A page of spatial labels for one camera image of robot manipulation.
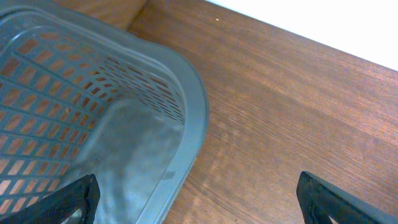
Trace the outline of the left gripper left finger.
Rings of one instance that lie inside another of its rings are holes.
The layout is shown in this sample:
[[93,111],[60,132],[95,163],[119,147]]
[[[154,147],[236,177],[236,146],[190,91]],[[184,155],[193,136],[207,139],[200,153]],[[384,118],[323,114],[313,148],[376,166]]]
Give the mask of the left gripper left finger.
[[92,224],[100,200],[100,188],[94,174],[85,175],[31,206],[9,215],[1,223],[62,223],[74,218],[77,223]]

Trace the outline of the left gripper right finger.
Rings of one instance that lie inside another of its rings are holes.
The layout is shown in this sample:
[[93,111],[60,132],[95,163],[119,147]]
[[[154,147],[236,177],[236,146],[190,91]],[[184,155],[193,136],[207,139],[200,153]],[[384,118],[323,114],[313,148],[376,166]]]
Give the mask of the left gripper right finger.
[[296,195],[306,224],[397,224],[397,219],[308,171],[300,174]]

